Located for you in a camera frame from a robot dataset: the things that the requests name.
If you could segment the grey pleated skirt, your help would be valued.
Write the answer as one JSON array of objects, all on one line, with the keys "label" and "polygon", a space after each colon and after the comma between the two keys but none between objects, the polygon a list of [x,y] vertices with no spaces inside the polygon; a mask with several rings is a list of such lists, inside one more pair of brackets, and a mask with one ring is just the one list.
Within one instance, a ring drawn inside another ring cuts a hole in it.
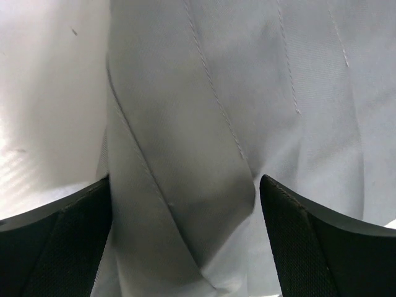
[{"label": "grey pleated skirt", "polygon": [[394,1],[111,1],[94,296],[280,293],[265,174],[395,219]]}]

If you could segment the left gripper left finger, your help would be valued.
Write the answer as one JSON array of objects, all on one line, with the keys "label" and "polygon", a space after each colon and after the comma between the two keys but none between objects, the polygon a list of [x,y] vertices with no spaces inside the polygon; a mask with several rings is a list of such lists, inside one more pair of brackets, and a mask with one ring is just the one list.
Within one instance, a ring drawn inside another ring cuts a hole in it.
[{"label": "left gripper left finger", "polygon": [[90,296],[112,223],[108,178],[1,220],[1,296]]}]

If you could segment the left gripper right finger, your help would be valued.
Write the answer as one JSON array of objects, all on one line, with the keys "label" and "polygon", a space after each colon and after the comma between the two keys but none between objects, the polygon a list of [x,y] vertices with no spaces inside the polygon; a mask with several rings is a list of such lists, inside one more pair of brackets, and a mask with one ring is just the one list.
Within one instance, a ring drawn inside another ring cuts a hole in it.
[{"label": "left gripper right finger", "polygon": [[395,296],[395,230],[340,214],[270,176],[260,201],[283,296]]}]

